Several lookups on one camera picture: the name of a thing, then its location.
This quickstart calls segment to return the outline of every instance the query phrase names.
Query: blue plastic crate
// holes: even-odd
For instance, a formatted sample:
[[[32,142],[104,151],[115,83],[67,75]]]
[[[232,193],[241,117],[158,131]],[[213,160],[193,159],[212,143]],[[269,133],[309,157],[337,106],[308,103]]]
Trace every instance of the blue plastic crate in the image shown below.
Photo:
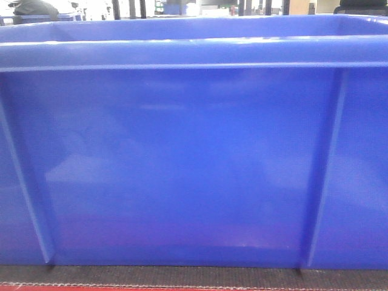
[[[164,14],[166,15],[186,15],[187,6],[174,4],[174,3],[163,3]]]
[[[0,42],[0,263],[388,269],[387,18]]]
[[[0,26],[4,26],[4,19],[13,19],[18,17],[21,19],[21,24],[49,22],[50,15],[18,15],[18,16],[0,16]],[[79,13],[61,13],[58,15],[58,21],[80,21],[81,15]]]

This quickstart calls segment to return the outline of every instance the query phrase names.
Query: person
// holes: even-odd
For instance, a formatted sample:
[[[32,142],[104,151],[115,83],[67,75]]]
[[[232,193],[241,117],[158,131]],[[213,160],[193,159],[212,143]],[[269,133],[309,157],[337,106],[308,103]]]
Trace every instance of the person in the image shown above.
[[[50,15],[52,18],[58,15],[58,9],[42,0],[18,0],[9,6],[15,8],[15,15]]]

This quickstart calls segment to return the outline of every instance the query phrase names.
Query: red surface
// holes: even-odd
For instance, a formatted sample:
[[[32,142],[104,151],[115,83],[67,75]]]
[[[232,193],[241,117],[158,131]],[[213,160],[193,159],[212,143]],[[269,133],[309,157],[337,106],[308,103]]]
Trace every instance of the red surface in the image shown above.
[[[0,291],[230,291],[223,289],[183,289],[183,288],[120,288],[120,287],[54,287],[54,286],[0,286]]]

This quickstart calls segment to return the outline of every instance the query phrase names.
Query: black chair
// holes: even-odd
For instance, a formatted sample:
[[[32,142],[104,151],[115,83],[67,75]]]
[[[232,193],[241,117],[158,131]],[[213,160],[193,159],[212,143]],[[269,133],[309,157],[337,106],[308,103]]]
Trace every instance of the black chair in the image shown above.
[[[334,14],[388,16],[388,0],[341,0]]]

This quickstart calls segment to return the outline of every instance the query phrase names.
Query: blue plastic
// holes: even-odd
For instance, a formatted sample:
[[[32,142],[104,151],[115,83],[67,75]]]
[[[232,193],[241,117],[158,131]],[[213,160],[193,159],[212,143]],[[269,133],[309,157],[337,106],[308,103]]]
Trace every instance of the blue plastic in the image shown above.
[[[0,41],[0,263],[388,269],[387,18]]]
[[[50,15],[20,15],[21,24],[39,23],[52,21]],[[13,19],[14,16],[0,16],[0,26],[4,26],[4,19]],[[61,13],[58,15],[58,21],[80,21],[79,13]]]
[[[186,15],[187,6],[174,3],[163,3],[163,9],[165,15]]]

